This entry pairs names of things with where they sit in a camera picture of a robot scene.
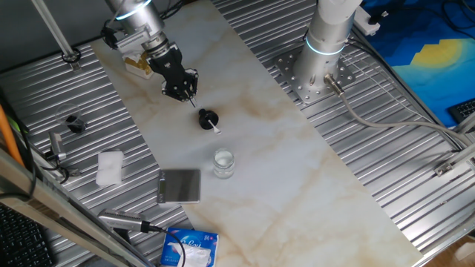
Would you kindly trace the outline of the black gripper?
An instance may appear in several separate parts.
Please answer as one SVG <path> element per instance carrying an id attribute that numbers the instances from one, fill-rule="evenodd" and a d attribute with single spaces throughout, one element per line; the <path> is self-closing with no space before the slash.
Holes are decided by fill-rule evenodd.
<path id="1" fill-rule="evenodd" d="M 176 44 L 164 44 L 148 50 L 148 64 L 151 69 L 164 78 L 162 94 L 182 102 L 190 102 L 197 107 L 198 72 L 185 69 L 182 53 Z"/>

